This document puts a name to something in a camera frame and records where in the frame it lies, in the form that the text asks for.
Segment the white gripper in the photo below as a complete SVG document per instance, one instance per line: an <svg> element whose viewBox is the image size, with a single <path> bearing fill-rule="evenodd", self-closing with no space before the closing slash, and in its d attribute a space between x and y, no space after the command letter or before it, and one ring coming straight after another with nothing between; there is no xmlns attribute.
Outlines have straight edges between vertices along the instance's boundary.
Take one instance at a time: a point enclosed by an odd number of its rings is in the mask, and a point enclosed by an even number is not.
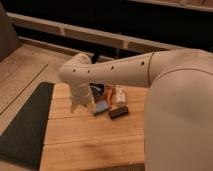
<svg viewBox="0 0 213 171"><path fill-rule="evenodd" d="M89 84L70 85L71 112L85 106L91 113L95 111L94 97Z"/></svg>

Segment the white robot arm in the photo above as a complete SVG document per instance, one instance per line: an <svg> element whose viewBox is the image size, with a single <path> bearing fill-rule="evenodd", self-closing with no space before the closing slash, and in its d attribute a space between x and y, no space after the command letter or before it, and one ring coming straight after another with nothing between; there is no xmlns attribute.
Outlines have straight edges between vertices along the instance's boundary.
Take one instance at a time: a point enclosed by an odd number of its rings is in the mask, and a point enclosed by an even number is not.
<svg viewBox="0 0 213 171"><path fill-rule="evenodd" d="M59 76L75 104L91 101L91 83L146 87L146 171L213 171L213 53L176 49L97 64L80 53Z"/></svg>

